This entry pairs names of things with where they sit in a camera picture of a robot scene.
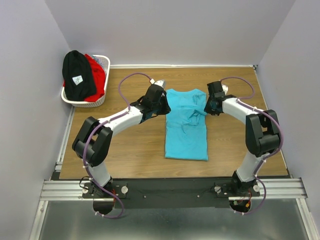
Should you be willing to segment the cyan t shirt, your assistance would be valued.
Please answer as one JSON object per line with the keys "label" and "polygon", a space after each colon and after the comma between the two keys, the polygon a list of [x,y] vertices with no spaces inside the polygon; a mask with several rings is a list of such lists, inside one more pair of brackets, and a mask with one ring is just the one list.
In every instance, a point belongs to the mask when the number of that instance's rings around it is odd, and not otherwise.
{"label": "cyan t shirt", "polygon": [[165,117],[165,151],[167,159],[208,161],[206,93],[190,91],[167,91],[171,108]]}

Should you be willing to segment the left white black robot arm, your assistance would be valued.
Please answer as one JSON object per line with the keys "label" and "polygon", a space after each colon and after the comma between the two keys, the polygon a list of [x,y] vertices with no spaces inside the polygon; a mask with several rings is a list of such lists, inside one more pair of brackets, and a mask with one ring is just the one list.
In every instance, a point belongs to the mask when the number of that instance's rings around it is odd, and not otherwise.
{"label": "left white black robot arm", "polygon": [[107,190],[112,177],[107,170],[105,159],[112,137],[129,127],[159,115],[166,115],[170,111],[165,81],[158,80],[148,87],[144,96],[124,110],[101,119],[85,119],[72,143],[72,150],[84,161],[84,168],[94,184]]}

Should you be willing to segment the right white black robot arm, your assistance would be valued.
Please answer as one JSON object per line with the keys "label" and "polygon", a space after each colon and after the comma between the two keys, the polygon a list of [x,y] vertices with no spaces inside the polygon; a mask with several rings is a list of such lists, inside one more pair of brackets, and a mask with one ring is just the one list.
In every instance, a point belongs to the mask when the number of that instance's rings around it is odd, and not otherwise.
{"label": "right white black robot arm", "polygon": [[258,172],[267,159],[282,148],[284,140],[277,113],[248,105],[232,94],[227,95],[227,87],[221,81],[208,83],[207,89],[206,113],[212,116],[228,114],[245,126],[247,153],[226,185],[232,194],[245,193],[255,185]]}

